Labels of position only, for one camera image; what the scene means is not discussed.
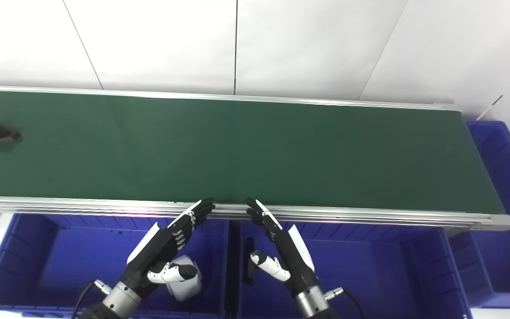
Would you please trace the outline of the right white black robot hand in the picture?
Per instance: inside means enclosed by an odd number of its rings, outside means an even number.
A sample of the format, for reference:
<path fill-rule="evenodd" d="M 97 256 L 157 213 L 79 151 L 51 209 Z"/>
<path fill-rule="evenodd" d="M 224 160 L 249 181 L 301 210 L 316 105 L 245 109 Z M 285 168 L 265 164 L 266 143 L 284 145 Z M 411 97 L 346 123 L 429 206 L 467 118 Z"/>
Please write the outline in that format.
<path fill-rule="evenodd" d="M 278 257 L 254 250 L 250 253 L 251 261 L 262 271 L 285 284 L 292 297 L 300 293 L 309 293 L 319 282 L 314 269 L 309 266 L 300 244 L 296 244 L 292 233 L 284 230 L 275 216 L 257 199 L 247 197 L 247 214 L 253 224 L 264 228 L 267 238 L 275 245 Z"/>

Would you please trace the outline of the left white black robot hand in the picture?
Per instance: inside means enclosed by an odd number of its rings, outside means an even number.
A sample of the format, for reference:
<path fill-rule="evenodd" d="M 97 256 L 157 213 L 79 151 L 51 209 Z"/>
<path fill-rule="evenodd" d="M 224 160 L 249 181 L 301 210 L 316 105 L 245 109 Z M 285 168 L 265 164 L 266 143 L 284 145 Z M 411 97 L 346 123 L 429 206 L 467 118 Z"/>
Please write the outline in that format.
<path fill-rule="evenodd" d="M 122 289 L 131 290 L 143 299 L 158 285 L 195 279 L 197 268 L 174 262 L 174 258 L 214 208 L 214 198 L 204 198 L 184 210 L 166 228 L 154 224 L 127 259 L 120 277 Z"/>

